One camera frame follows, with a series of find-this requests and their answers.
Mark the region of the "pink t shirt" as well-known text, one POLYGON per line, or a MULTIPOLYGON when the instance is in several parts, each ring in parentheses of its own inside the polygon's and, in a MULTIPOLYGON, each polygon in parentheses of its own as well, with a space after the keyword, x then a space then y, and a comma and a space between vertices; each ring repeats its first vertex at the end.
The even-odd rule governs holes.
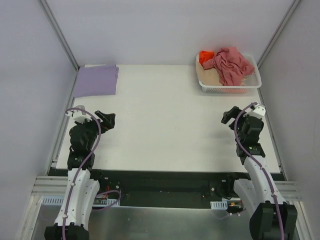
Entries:
POLYGON ((255 67, 235 46, 223 47, 218 52, 201 51, 196 65, 204 85, 244 86, 255 67))

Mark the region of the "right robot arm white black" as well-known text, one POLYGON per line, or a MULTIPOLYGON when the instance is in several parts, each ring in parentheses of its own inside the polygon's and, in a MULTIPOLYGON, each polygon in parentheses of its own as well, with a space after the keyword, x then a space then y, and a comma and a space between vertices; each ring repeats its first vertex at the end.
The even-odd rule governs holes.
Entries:
POLYGON ((250 177, 227 182, 225 192, 233 198, 239 196, 243 202, 250 215, 252 239, 292 240, 298 211, 278 190, 259 143, 265 114, 265 106, 257 102, 244 109, 234 106, 224 112, 221 123, 233 130, 236 154, 250 177))

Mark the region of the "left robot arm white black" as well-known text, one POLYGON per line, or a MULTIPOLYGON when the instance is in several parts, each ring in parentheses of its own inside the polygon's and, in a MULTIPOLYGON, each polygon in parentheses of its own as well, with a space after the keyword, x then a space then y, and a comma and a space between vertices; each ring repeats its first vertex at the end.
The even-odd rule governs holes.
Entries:
POLYGON ((67 186, 59 213, 52 226, 45 228, 47 240, 88 240, 89 218, 96 195, 105 191, 101 171, 91 174, 101 135, 115 127, 115 113, 94 114, 82 106, 72 107, 66 115, 75 125, 69 130, 67 186))

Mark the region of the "folded purple t shirt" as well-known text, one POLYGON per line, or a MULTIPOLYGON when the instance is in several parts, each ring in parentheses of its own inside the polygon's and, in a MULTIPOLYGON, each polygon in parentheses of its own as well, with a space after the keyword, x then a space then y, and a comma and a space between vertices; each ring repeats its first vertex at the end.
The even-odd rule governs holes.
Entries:
POLYGON ((115 64, 81 67, 77 74, 73 97, 115 95, 118 73, 119 68, 115 64))

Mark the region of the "white plastic basket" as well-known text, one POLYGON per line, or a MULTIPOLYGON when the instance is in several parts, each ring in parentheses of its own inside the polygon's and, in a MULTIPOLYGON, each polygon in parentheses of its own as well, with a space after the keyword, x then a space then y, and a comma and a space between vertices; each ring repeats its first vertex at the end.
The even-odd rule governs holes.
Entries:
POLYGON ((241 86, 219 86, 219 85, 205 85, 202 82, 203 77, 200 72, 196 70, 199 85, 204 93, 217 93, 217 94, 244 94, 247 92, 254 91, 262 86, 261 75, 257 63, 253 56, 247 53, 242 54, 243 57, 248 60, 254 71, 248 75, 244 80, 244 85, 241 86))

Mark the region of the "beige t shirt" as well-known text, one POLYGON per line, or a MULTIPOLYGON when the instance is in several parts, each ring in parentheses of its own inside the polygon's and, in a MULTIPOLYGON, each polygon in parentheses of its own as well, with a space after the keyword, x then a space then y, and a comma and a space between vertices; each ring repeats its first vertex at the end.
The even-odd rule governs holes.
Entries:
POLYGON ((204 85, 217 86, 244 86, 245 79, 254 71, 254 66, 247 62, 244 65, 232 62, 219 62, 217 68, 204 69, 199 61, 195 62, 196 71, 203 77, 204 85))

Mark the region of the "orange t shirt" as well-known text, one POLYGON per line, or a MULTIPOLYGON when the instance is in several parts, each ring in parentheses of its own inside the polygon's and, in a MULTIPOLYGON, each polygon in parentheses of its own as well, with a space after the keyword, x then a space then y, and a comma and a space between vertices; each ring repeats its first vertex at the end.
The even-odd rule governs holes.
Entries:
POLYGON ((215 56, 214 51, 200 51, 198 61, 202 65, 204 62, 212 59, 215 56))

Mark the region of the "aluminium front rail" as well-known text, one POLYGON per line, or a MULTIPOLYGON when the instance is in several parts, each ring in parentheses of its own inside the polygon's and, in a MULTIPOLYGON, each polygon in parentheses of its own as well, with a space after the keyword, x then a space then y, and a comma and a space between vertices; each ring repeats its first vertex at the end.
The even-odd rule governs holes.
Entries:
MULTIPOLYGON (((165 172, 156 177, 143 175, 142 172, 115 172, 115 175, 97 177, 100 184, 99 193, 102 190, 121 190, 123 193, 132 191, 138 192, 182 192, 195 193, 200 192, 204 195, 213 195, 222 198, 235 198, 236 193, 233 190, 234 182, 240 176, 241 179, 249 180, 249 175, 244 174, 224 174, 208 173, 196 174, 189 173, 174 174, 165 172)), ((283 180, 280 174, 271 174, 275 177, 274 183, 287 201, 302 201, 297 184, 294 181, 276 181, 283 180)), ((64 196, 68 179, 66 176, 37 176, 31 195, 36 196, 64 196)))

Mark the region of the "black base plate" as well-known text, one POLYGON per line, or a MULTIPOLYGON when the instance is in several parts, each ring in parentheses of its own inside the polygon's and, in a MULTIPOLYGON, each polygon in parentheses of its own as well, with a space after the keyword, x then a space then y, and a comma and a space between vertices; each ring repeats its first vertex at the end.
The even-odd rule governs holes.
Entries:
POLYGON ((122 207, 208 209, 211 202, 237 198, 235 180, 244 172, 92 170, 102 199, 120 199, 122 207))

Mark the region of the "left aluminium frame post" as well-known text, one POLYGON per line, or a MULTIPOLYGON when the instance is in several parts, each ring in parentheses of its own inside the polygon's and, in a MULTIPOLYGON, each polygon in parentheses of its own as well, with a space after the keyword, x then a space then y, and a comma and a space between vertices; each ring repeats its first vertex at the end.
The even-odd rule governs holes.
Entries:
POLYGON ((56 17, 54 16, 53 11, 51 10, 51 7, 48 3, 47 0, 38 0, 38 3, 40 5, 40 7, 42 8, 42 11, 44 13, 44 15, 46 16, 56 38, 58 39, 59 43, 61 44, 67 58, 69 59, 71 65, 73 66, 73 68, 75 69, 76 72, 79 71, 80 66, 77 63, 77 60, 59 26, 58 21, 56 20, 56 17))

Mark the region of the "aluminium frame post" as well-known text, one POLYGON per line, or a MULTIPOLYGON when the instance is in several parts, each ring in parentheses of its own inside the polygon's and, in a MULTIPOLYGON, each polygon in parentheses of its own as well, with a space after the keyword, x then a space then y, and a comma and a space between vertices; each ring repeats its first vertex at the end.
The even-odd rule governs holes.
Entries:
POLYGON ((42 11, 44 13, 44 15, 46 16, 56 38, 58 39, 59 43, 61 44, 67 58, 69 59, 71 65, 73 66, 73 68, 75 69, 76 72, 79 71, 80 66, 77 63, 77 60, 59 26, 58 21, 56 20, 56 17, 54 16, 53 11, 51 10, 51 7, 48 3, 47 0, 38 0, 38 3, 40 5, 40 7, 42 8, 42 11))
POLYGON ((280 21, 278 27, 276 28, 274 34, 272 35, 270 41, 268 42, 266 48, 264 49, 261 57, 257 62, 258 68, 262 66, 270 51, 272 50, 273 46, 276 44, 277 40, 281 36, 282 32, 284 31, 285 27, 287 26, 288 22, 291 20, 295 12, 297 11, 300 4, 303 0, 293 0, 291 5, 289 6, 288 10, 286 11, 285 15, 283 16, 282 20, 280 21))

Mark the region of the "right aluminium frame post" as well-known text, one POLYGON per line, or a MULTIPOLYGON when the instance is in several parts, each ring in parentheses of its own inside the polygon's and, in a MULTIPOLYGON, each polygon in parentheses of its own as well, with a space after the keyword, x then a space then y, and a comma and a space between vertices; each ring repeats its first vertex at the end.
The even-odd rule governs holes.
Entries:
POLYGON ((261 57, 257 62, 258 68, 262 66, 270 51, 272 50, 273 46, 276 44, 277 40, 281 36, 282 32, 284 31, 285 27, 287 26, 288 22, 291 20, 295 12, 297 11, 300 4, 303 0, 293 0, 291 5, 289 6, 288 10, 286 11, 285 15, 283 16, 282 20, 280 21, 278 27, 276 28, 274 34, 272 35, 270 41, 268 42, 266 48, 264 49, 261 57))

